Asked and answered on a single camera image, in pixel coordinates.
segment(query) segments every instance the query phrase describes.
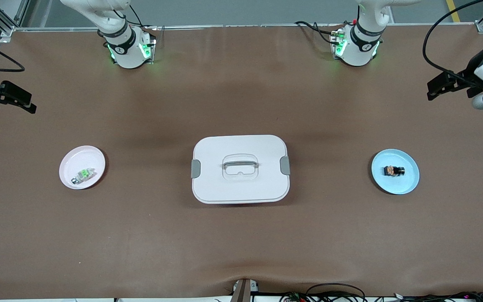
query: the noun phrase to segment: green led light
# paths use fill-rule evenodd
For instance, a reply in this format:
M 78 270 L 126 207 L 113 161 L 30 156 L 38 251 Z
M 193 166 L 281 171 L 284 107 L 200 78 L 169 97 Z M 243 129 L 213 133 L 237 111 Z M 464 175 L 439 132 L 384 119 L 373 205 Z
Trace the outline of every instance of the green led light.
M 150 47 L 146 45 L 139 44 L 143 56 L 148 59 L 150 57 Z
M 379 46 L 379 41 L 377 42 L 376 46 L 374 46 L 374 52 L 372 53 L 372 57 L 376 55 L 378 46 Z
M 338 45 L 337 45 L 337 51 L 335 52 L 335 54 L 337 54 L 337 56 L 341 56 L 343 55 L 344 53 L 344 49 L 345 47 L 348 45 L 347 43 L 348 41 L 346 39 L 343 39 Z
M 111 46 L 109 46 L 109 44 L 107 45 L 107 49 L 109 49 L 109 53 L 111 54 L 111 59 L 115 60 L 115 55 L 113 54 L 113 50 L 111 49 Z

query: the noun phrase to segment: brown table surface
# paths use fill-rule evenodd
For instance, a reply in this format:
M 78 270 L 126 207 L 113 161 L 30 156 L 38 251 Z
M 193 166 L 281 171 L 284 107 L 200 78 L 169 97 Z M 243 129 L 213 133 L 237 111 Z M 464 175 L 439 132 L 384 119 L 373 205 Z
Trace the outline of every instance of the brown table surface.
M 94 32 L 15 33 L 1 49 L 26 71 L 0 81 L 38 111 L 0 109 L 0 298 L 221 295 L 242 277 L 261 291 L 483 291 L 483 111 L 464 91 L 427 101 L 439 73 L 422 59 L 427 30 L 389 27 L 360 68 L 295 27 L 167 31 L 136 70 L 110 63 Z M 482 48 L 474 26 L 441 26 L 429 55 L 458 71 Z M 201 204 L 194 145 L 239 134 L 286 142 L 290 193 Z M 74 191 L 57 171 L 80 145 L 101 148 L 109 170 Z M 386 148 L 418 163 L 412 193 L 372 184 Z

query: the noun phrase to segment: gray floor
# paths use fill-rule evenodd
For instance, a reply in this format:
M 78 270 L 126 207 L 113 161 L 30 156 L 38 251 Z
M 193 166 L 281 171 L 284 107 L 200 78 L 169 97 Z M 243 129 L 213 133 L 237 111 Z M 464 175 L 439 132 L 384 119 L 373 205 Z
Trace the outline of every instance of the gray floor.
M 456 7 L 460 5 L 464 5 L 470 2 L 470 0 L 454 0 Z M 460 10 L 460 21 L 467 22 L 467 21 L 475 21 L 480 19 L 483 16 L 483 2 L 478 4 L 469 6 L 468 8 L 464 8 Z
M 317 21 L 342 23 L 356 17 L 354 0 L 133 0 L 143 23 L 150 25 L 261 25 Z M 32 6 L 28 27 L 92 26 L 59 0 L 38 0 Z M 425 0 L 393 8 L 397 23 L 433 23 L 448 12 L 445 0 Z M 135 20 L 131 11 L 124 14 Z

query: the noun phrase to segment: wire bundle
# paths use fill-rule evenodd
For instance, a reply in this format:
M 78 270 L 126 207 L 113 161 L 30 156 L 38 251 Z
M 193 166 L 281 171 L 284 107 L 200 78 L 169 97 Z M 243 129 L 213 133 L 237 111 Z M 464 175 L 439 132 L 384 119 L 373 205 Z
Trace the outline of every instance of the wire bundle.
M 141 22 L 140 20 L 140 17 L 138 15 L 138 13 L 135 12 L 134 8 L 132 7 L 132 4 L 130 4 L 130 9 L 132 10 L 132 12 L 134 13 L 135 17 L 138 19 L 137 22 L 132 22 L 132 21 L 128 21 L 128 19 L 126 19 L 126 15 L 120 15 L 119 12 L 117 12 L 116 10 L 113 10 L 113 12 L 115 12 L 115 14 L 117 14 L 117 16 L 119 16 L 119 18 L 121 19 L 126 19 L 126 21 L 128 21 L 128 23 L 130 24 L 133 24 L 133 25 L 139 25 L 139 27 L 146 27 L 146 26 L 151 26 L 151 25 L 143 25 L 143 23 Z
M 350 287 L 355 289 L 356 291 L 360 292 L 361 294 L 353 294 L 347 291 L 324 291 L 317 294 L 309 294 L 312 289 L 322 286 L 344 286 Z M 366 295 L 364 292 L 356 286 L 344 284 L 344 283 L 320 283 L 317 285 L 313 285 L 307 289 L 304 294 L 297 293 L 297 292 L 287 292 L 280 297 L 279 302 L 334 302 L 340 298 L 344 298 L 349 302 L 367 302 Z
M 361 13 L 361 8 L 360 6 L 357 6 L 357 20 L 359 19 L 359 14 Z M 324 41 L 326 41 L 327 43 L 329 44 L 333 44 L 333 45 L 338 45 L 337 42 L 331 42 L 330 40 L 327 40 L 325 37 L 324 37 L 324 34 L 332 34 L 332 32 L 329 32 L 329 31 L 323 31 L 320 29 L 320 27 L 318 27 L 318 23 L 314 22 L 312 25 L 310 25 L 309 23 L 305 22 L 305 21 L 297 21 L 295 22 L 294 24 L 297 24 L 297 25 L 307 25 L 307 27 L 309 29 L 312 29 L 313 31 L 317 31 L 319 34 L 320 34 L 320 37 L 322 37 L 322 39 Z M 354 25 L 354 23 L 351 23 L 351 22 L 348 22 L 348 21 L 344 21 L 343 24 L 347 24 L 347 25 Z
M 483 292 L 460 292 L 450 296 L 429 294 L 421 297 L 401 297 L 400 302 L 456 302 L 454 299 L 471 299 L 475 302 L 483 302 Z

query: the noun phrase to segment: green component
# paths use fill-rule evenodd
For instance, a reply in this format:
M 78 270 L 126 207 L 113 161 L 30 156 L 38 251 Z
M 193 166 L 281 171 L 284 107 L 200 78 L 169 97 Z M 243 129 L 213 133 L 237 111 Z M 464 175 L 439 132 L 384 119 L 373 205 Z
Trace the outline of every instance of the green component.
M 150 47 L 146 45 L 139 44 L 143 56 L 148 59 L 150 57 Z
M 88 170 L 86 170 L 86 169 L 85 169 L 85 170 L 81 170 L 81 172 L 80 172 L 80 173 L 81 173 L 81 176 L 82 176 L 83 178 L 87 178 L 87 177 L 90 175 L 90 174 L 88 173 Z
M 347 40 L 346 39 L 343 39 L 338 45 L 337 45 L 337 52 L 336 54 L 338 56 L 341 56 L 343 55 L 344 53 L 344 48 L 347 46 Z

